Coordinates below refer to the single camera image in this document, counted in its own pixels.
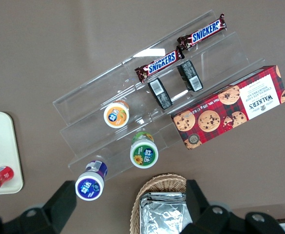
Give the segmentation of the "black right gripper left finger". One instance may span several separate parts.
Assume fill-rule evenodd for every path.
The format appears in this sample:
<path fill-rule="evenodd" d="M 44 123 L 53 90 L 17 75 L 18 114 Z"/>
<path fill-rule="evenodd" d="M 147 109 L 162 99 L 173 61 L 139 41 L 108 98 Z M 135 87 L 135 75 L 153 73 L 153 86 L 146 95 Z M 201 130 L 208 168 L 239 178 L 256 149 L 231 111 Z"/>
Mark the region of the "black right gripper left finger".
<path fill-rule="evenodd" d="M 75 182 L 65 181 L 41 207 L 26 210 L 3 225 L 4 234 L 59 234 L 76 207 Z"/>

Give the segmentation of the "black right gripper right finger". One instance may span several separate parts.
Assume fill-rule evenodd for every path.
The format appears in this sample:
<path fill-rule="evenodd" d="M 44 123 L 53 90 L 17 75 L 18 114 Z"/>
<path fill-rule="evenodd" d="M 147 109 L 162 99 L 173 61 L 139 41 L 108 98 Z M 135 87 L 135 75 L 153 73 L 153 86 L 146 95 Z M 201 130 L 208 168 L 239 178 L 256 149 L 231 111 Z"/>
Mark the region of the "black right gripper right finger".
<path fill-rule="evenodd" d="M 245 234 L 245 221 L 221 205 L 211 205 L 195 180 L 186 181 L 186 205 L 192 223 L 182 234 Z"/>

